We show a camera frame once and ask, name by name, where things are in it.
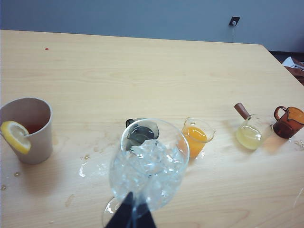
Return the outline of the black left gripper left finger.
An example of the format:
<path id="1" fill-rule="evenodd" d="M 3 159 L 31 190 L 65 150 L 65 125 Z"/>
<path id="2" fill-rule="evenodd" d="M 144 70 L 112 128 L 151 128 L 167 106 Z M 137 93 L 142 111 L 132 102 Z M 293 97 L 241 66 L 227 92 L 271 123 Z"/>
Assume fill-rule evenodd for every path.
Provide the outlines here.
<path id="1" fill-rule="evenodd" d="M 133 212 L 133 193 L 129 192 L 114 213 L 106 228 L 131 228 Z"/>

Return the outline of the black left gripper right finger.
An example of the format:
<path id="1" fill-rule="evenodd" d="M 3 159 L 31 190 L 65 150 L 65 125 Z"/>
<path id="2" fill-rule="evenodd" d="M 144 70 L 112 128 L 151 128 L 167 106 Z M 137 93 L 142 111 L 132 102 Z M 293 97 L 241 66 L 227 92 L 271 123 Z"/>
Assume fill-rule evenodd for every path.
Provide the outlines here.
<path id="1" fill-rule="evenodd" d="M 137 228 L 157 228 L 146 203 L 141 204 L 137 211 L 140 212 L 140 215 L 136 220 Z"/>

